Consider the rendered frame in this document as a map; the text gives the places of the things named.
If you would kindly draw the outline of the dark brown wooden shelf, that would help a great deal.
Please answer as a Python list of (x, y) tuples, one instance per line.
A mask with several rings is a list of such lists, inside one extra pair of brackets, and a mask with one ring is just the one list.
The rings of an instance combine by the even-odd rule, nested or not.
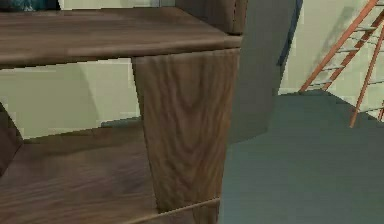
[(0, 69), (127, 58), (141, 113), (27, 141), (0, 103), (0, 224), (217, 224), (247, 4), (0, 12)]

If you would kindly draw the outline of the orange metal rack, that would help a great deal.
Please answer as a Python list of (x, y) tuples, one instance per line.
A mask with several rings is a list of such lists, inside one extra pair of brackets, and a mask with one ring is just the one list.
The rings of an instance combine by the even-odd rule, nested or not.
[[(377, 7), (381, 7), (381, 12), (369, 26), (362, 27), (361, 23), (371, 13), (371, 11)], [(361, 113), (360, 107), (367, 88), (370, 85), (384, 83), (384, 80), (371, 80), (378, 55), (380, 53), (384, 53), (384, 49), (382, 49), (384, 42), (384, 2), (381, 2), (380, 0), (368, 0), (357, 17), (346, 28), (337, 42), (330, 48), (328, 53), (324, 56), (321, 62), (316, 66), (311, 75), (299, 89), (299, 92), (302, 93), (305, 92), (310, 86), (320, 85), (321, 89), (326, 91), (362, 49), (362, 47), (369, 42), (369, 39), (378, 28), (381, 28), (381, 32), (379, 36), (376, 36), (377, 41), (373, 42), (373, 45), (375, 46), (374, 53), (370, 60), (356, 105), (352, 109), (349, 122), (350, 128), (355, 126), (357, 116)]]

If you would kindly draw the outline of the blue-green object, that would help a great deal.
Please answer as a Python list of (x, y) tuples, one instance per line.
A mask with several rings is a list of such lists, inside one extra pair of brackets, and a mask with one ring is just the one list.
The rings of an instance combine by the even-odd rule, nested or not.
[(60, 10), (59, 0), (0, 0), (0, 12)]

